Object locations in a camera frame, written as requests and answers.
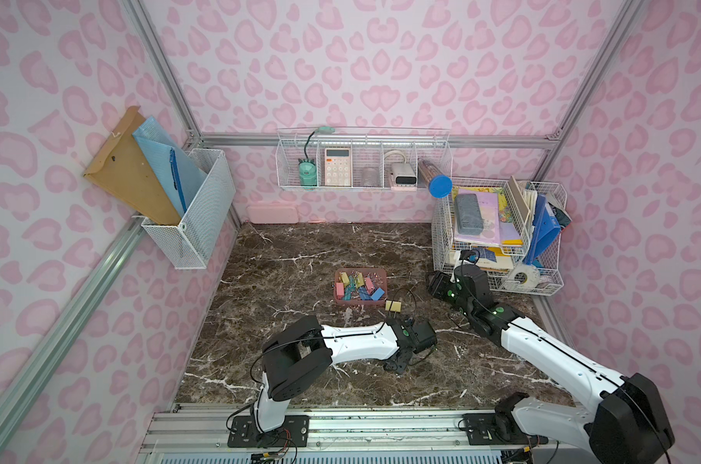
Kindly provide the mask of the large yellow binder clip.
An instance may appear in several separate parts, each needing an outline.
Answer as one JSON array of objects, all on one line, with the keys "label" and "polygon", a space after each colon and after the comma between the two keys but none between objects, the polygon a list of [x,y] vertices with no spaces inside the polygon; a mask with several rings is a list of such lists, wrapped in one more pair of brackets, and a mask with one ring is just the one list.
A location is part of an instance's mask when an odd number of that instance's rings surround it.
[{"label": "large yellow binder clip", "polygon": [[391,313],[401,313],[402,303],[399,301],[387,301],[385,303],[385,310]]}]

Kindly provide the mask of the blue binder clip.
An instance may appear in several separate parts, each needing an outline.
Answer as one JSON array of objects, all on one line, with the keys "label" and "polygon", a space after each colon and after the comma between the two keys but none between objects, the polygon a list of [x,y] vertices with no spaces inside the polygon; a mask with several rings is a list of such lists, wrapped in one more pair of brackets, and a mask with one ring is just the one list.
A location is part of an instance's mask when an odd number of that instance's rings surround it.
[{"label": "blue binder clip", "polygon": [[372,294],[371,294],[371,300],[372,301],[381,301],[383,299],[383,296],[385,295],[385,290],[383,288],[377,288]]},{"label": "blue binder clip", "polygon": [[358,296],[361,301],[371,301],[371,297],[365,288],[358,289]]}]

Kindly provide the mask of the pink plastic storage box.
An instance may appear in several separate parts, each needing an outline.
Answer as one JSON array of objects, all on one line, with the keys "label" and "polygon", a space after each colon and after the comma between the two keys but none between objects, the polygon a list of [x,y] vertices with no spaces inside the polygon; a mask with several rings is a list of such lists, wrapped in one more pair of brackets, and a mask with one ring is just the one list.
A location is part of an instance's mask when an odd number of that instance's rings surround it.
[{"label": "pink plastic storage box", "polygon": [[387,274],[383,268],[341,268],[335,272],[333,297],[338,305],[384,305]]}]

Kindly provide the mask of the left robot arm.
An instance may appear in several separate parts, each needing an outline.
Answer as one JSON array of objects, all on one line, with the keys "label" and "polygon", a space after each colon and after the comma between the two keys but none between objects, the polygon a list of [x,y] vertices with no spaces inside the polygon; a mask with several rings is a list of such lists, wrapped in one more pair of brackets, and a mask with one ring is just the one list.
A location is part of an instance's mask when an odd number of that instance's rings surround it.
[{"label": "left robot arm", "polygon": [[261,390],[251,416],[259,432],[275,431],[284,425],[291,400],[306,392],[329,367],[372,360],[401,375],[415,355],[437,343],[435,330],[426,320],[389,318],[372,326],[337,328],[304,316],[263,345],[258,359]]}]

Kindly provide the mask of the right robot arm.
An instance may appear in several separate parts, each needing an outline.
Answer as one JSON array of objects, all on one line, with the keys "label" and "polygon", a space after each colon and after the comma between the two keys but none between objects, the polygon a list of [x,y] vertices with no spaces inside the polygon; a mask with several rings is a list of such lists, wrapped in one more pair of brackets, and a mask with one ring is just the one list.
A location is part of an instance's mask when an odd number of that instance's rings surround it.
[{"label": "right robot arm", "polygon": [[520,431],[591,452],[601,463],[656,463],[675,444],[651,379],[626,376],[554,338],[511,305],[496,301],[487,274],[461,263],[427,280],[429,294],[463,315],[480,338],[519,356],[573,396],[567,407],[513,394],[505,405]]}]

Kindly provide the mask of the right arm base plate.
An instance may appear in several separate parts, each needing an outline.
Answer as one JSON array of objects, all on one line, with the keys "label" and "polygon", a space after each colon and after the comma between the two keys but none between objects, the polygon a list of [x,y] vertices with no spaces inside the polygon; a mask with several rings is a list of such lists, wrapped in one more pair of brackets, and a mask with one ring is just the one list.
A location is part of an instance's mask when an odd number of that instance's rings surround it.
[{"label": "right arm base plate", "polygon": [[458,429],[466,433],[470,446],[530,444],[528,435],[516,425],[511,415],[505,413],[466,414],[460,419]]}]

